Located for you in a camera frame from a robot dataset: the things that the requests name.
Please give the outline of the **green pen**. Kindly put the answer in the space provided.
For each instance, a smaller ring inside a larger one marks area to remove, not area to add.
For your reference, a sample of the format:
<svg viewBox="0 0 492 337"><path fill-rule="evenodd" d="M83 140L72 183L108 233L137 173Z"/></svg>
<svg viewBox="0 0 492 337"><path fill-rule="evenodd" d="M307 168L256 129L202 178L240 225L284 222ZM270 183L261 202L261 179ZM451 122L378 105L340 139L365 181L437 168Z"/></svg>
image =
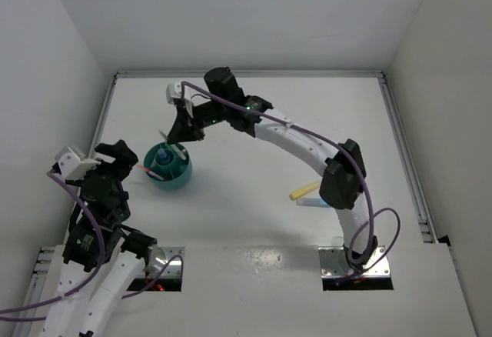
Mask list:
<svg viewBox="0 0 492 337"><path fill-rule="evenodd" d="M169 147L181 158L182 160L186 159L185 153L176 145L176 144L170 144L168 142L168 137L167 135L162 131L158 130L159 135L163 138L164 142L169 145Z"/></svg>

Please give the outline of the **clear blue spray bottle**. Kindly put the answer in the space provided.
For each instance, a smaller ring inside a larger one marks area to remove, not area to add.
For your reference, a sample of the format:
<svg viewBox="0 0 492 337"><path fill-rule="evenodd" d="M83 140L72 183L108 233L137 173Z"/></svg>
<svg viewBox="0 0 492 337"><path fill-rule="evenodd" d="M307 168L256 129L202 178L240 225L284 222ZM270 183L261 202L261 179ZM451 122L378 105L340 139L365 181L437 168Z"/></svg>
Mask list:
<svg viewBox="0 0 492 337"><path fill-rule="evenodd" d="M160 148L155 156L155 162L157 165L168 165L173 160L173 154L165 148Z"/></svg>

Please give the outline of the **red pen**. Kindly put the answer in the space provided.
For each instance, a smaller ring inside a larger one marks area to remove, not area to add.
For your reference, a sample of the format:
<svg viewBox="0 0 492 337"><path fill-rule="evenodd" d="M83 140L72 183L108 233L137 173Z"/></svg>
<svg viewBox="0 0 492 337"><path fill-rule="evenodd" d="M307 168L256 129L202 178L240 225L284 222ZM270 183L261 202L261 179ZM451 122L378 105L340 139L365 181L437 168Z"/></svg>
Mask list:
<svg viewBox="0 0 492 337"><path fill-rule="evenodd" d="M161 175L157 174L156 172L153 172L149 168L146 168L143 165L137 165L137 167L140 168L142 171L144 171L146 174L150 175L151 177L153 177L153 178L155 178L161 182L165 181L165 179Z"/></svg>

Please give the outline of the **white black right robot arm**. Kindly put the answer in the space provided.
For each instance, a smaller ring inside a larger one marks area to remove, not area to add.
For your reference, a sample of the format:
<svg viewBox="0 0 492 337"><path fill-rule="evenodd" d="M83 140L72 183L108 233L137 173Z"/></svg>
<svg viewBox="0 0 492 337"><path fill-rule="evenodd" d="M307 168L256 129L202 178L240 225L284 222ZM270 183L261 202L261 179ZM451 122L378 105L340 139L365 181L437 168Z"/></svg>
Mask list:
<svg viewBox="0 0 492 337"><path fill-rule="evenodd" d="M206 89L186 81L168 84L166 99L177 112L168 144L201 141L205 128L227 122L299 158L321 177L319 196L337 213L348 266L362 272L377 247L377 237L359 144L352 139L335 143L294 124L269 101L246 95L228 67L213 68L204 81Z"/></svg>

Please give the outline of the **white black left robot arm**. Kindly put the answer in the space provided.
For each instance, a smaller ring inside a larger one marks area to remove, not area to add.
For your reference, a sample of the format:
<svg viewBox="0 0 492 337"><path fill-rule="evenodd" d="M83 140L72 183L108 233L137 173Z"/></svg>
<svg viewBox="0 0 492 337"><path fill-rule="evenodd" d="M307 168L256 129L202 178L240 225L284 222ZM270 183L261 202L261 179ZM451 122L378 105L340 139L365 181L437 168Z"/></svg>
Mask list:
<svg viewBox="0 0 492 337"><path fill-rule="evenodd" d="M123 231L131 213L122 182L138 163L119 140L100 143L89 158L67 146L55 157L48 177L75 201L62 253L56 302L41 336L100 336L136 275L149 263L156 239Z"/></svg>

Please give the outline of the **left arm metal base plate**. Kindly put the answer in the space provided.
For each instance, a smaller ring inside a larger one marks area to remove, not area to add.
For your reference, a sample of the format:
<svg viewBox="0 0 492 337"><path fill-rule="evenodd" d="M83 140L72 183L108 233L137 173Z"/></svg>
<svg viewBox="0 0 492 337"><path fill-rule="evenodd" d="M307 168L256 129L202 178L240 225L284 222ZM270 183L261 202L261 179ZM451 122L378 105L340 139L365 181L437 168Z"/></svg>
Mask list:
<svg viewBox="0 0 492 337"><path fill-rule="evenodd" d="M165 268L160 278L178 278L181 273L182 259L185 256L184 247L160 247L153 246L149 255L149 263L145 269L152 278Z"/></svg>

